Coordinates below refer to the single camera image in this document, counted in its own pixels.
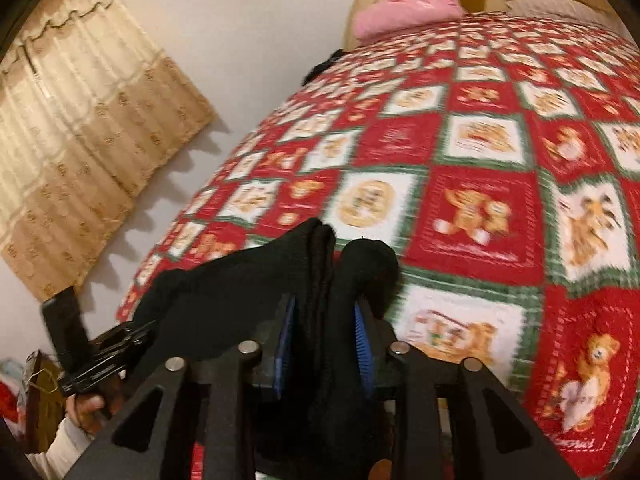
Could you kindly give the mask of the white sleeved left forearm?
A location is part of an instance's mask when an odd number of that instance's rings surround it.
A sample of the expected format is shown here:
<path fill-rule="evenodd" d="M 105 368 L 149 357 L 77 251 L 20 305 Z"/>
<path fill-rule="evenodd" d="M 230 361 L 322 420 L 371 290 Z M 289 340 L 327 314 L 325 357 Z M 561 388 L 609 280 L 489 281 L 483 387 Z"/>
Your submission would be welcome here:
<path fill-rule="evenodd" d="M 65 417 L 47 451 L 30 453 L 26 457 L 41 479 L 61 480 L 92 441 L 93 436 Z"/>

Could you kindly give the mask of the person's left hand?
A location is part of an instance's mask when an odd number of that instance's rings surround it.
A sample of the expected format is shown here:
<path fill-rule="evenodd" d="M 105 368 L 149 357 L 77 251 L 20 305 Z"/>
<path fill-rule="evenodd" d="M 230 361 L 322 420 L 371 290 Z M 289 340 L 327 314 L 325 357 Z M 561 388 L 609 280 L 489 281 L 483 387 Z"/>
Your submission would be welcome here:
<path fill-rule="evenodd" d="M 69 396 L 65 401 L 66 415 L 78 428 L 94 437 L 125 402 L 122 378 L 114 375 L 101 382 L 97 392 Z"/>

